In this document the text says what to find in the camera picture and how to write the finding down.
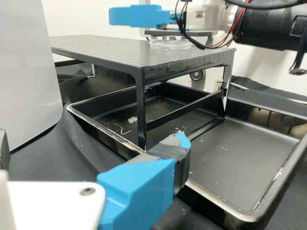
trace screw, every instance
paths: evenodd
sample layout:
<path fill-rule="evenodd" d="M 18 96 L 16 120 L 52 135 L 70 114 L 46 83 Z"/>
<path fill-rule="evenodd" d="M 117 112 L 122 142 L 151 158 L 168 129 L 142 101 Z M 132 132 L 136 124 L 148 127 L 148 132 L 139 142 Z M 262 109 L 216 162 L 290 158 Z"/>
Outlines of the screw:
<path fill-rule="evenodd" d="M 80 195 L 82 196 L 90 196 L 92 195 L 96 190 L 94 188 L 85 188 L 80 192 Z"/>

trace black tray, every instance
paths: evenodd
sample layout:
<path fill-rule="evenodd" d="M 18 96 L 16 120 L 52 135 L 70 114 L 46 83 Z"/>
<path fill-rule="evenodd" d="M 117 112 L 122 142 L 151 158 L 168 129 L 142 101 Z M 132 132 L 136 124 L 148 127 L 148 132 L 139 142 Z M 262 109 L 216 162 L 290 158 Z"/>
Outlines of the black tray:
<path fill-rule="evenodd" d="M 146 92 L 146 119 L 160 117 L 205 95 L 170 83 L 152 86 Z M 192 144 L 186 186 L 231 217 L 219 224 L 241 228 L 245 223 L 258 223 L 269 213 L 305 153 L 307 136 L 299 141 L 230 117 L 196 136 L 196 130 L 216 118 L 214 110 L 208 108 L 214 108 L 214 102 L 150 130 L 147 146 L 184 131 Z M 137 146 L 137 123 L 128 122 L 137 114 L 135 87 L 71 104 L 68 110 L 87 132 L 124 158 L 144 152 Z"/>

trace red wire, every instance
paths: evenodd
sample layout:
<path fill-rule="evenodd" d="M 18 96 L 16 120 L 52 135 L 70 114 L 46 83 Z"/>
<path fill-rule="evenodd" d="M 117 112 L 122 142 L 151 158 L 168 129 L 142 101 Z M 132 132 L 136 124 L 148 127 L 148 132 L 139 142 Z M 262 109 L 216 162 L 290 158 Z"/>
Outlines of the red wire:
<path fill-rule="evenodd" d="M 216 48 L 217 46 L 219 46 L 221 43 L 223 43 L 228 37 L 229 35 L 231 34 L 231 32 L 233 31 L 233 29 L 235 28 L 235 26 L 237 25 L 237 23 L 239 22 L 243 12 L 244 12 L 244 9 L 245 8 L 241 8 L 239 14 L 237 15 L 236 19 L 235 19 L 235 22 L 232 24 L 228 34 L 218 43 L 214 44 L 214 45 L 211 45 L 211 46 L 207 46 L 207 48 Z"/>

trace tray rim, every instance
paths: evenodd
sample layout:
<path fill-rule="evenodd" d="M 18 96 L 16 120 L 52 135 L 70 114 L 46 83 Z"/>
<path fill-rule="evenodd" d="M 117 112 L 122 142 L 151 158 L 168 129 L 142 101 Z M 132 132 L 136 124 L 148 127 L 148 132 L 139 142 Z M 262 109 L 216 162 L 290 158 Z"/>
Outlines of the tray rim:
<path fill-rule="evenodd" d="M 90 125 L 94 126 L 97 128 L 99 131 L 103 132 L 104 134 L 108 135 L 109 137 L 113 138 L 115 141 L 118 141 L 120 144 L 124 145 L 126 148 L 130 149 L 131 151 L 134 151 L 135 153 L 141 155 L 146 153 L 145 150 L 142 148 L 138 147 L 137 145 L 133 144 L 126 138 L 122 137 L 121 135 L 115 133 L 111 129 L 108 129 L 107 127 L 103 126 L 102 124 L 98 123 L 97 121 L 91 119 L 87 115 L 79 112 L 74 108 L 74 106 L 83 104 L 92 100 L 96 100 L 97 98 L 101 98 L 107 95 L 112 95 L 116 94 L 119 92 L 125 92 L 127 90 L 132 90 L 136 88 L 136 86 L 132 86 L 123 90 L 118 90 L 115 92 L 111 93 L 106 93 L 99 95 L 94 98 L 86 99 L 83 101 L 75 102 L 69 104 L 66 109 L 71 112 L 73 115 L 79 117 L 83 121 L 89 123 Z M 289 158 L 284 162 L 284 164 L 281 166 L 280 170 L 276 173 L 275 179 L 272 181 L 270 186 L 267 188 L 265 193 L 260 197 L 257 205 L 254 207 L 253 210 L 246 211 L 243 210 L 234 204 L 222 200 L 222 198 L 219 198 L 215 193 L 211 192 L 209 189 L 199 185 L 197 182 L 188 179 L 186 182 L 186 186 L 194 190 L 196 193 L 200 194 L 204 198 L 208 199 L 218 207 L 222 208 L 224 211 L 228 212 L 232 216 L 238 218 L 241 221 L 245 222 L 258 222 L 260 221 L 267 213 L 268 209 L 274 202 L 274 199 L 277 197 L 281 189 L 283 188 L 284 184 L 286 183 L 287 179 L 289 178 L 291 172 L 294 170 L 295 166 L 299 162 L 299 160 L 304 156 L 304 153 L 306 153 L 307 150 L 307 134 L 303 136 L 302 139 L 296 139 L 293 137 L 290 137 L 285 134 L 281 134 L 279 132 L 276 132 L 274 130 L 270 130 L 249 122 L 241 121 L 239 119 L 235 118 L 230 118 L 228 116 L 225 116 L 225 119 L 228 120 L 233 120 L 236 122 L 243 123 L 248 126 L 253 126 L 254 128 L 260 128 L 260 129 L 265 129 L 266 131 L 270 131 L 272 133 L 278 134 L 280 136 L 286 136 L 287 138 L 291 138 L 293 140 L 297 141 L 297 144 L 294 146 L 292 151 L 289 153 Z"/>

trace clear petri dish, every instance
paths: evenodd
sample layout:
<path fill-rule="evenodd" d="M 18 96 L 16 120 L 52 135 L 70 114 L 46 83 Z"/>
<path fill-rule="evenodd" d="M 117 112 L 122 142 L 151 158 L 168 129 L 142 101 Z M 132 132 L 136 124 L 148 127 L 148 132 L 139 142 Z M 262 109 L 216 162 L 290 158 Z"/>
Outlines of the clear petri dish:
<path fill-rule="evenodd" d="M 188 40 L 151 40 L 150 48 L 159 50 L 191 49 L 192 43 Z"/>

